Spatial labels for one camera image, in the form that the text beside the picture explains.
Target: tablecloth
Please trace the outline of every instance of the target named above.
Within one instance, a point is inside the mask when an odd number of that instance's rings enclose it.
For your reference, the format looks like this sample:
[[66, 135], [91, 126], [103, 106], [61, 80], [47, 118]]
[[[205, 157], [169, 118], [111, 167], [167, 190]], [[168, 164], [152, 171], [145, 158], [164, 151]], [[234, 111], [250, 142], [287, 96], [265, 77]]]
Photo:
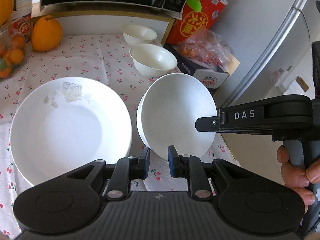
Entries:
[[[155, 81], [135, 69], [129, 56], [130, 46], [118, 34], [64, 37], [56, 49], [46, 53], [34, 52], [30, 44], [27, 46], [27, 63], [12, 78], [0, 83], [0, 231], [10, 238], [20, 232], [12, 212], [14, 200], [30, 187], [14, 165], [9, 144], [12, 119], [26, 96], [41, 84], [61, 77], [87, 77], [106, 84], [129, 110], [133, 129], [130, 155], [139, 156], [145, 146], [138, 134], [136, 111], [142, 96]], [[219, 134], [202, 161], [211, 163], [214, 158], [237, 164]], [[152, 153], [148, 178], [133, 180], [131, 187], [132, 190], [178, 191], [187, 190], [187, 181], [171, 178], [168, 164]]]

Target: plastic bag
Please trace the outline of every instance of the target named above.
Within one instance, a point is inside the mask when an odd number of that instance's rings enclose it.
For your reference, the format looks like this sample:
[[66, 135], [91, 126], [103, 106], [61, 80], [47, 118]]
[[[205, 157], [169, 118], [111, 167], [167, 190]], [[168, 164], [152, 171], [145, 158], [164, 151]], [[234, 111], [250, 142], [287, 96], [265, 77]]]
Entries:
[[198, 28], [189, 38], [177, 44], [177, 51], [192, 59], [218, 66], [231, 61], [230, 47], [222, 37], [205, 27]]

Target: hand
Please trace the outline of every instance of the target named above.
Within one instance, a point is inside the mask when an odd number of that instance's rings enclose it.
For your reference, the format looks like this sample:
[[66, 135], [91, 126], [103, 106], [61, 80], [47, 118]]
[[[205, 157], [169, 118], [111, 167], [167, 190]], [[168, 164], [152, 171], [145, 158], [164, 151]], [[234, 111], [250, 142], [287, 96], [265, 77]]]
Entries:
[[281, 174], [286, 187], [293, 189], [300, 195], [307, 212], [308, 206], [315, 202], [316, 197], [305, 187], [310, 183], [320, 182], [320, 159], [313, 163], [306, 171], [295, 168], [289, 162], [289, 152], [283, 145], [277, 150], [277, 159], [282, 163]]

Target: refrigerator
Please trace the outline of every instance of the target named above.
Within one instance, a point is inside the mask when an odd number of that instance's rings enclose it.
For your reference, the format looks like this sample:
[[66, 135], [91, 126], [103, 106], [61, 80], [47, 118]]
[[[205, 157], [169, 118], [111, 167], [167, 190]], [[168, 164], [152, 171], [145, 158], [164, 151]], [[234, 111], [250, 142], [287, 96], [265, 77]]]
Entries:
[[240, 65], [215, 93], [218, 106], [264, 99], [285, 80], [319, 34], [316, 1], [228, 1], [211, 30], [228, 42]]

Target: plate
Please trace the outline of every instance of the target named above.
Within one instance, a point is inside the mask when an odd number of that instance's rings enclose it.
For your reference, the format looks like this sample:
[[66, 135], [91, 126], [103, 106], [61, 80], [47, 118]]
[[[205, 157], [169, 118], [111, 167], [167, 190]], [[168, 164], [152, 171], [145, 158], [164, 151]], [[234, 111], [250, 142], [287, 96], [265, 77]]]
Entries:
[[190, 75], [172, 73], [156, 80], [142, 97], [137, 127], [143, 143], [166, 162], [170, 145], [179, 155], [201, 158], [216, 135], [196, 130], [196, 120], [207, 116], [217, 116], [208, 89]]
[[34, 186], [96, 159], [116, 163], [129, 154], [131, 119], [122, 99], [87, 78], [56, 79], [35, 89], [11, 126], [16, 167]]

